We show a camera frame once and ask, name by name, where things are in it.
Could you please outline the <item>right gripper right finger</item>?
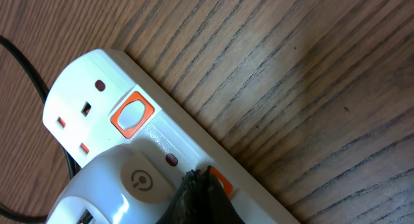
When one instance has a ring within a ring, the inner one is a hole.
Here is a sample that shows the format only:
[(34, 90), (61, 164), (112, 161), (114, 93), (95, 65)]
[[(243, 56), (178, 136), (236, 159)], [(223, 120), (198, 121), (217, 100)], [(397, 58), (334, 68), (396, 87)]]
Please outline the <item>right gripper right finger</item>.
[(210, 165), (203, 173), (203, 179), (206, 183), (208, 215), (211, 223), (245, 224), (230, 201), (229, 196), (234, 191), (231, 182), (217, 168)]

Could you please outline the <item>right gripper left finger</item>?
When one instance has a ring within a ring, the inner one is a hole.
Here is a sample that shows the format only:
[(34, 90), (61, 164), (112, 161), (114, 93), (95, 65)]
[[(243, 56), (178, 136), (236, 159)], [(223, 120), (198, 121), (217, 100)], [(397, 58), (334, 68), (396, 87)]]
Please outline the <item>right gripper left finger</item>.
[(204, 181), (200, 170), (186, 173), (170, 206), (164, 214), (164, 223), (197, 223), (205, 213)]

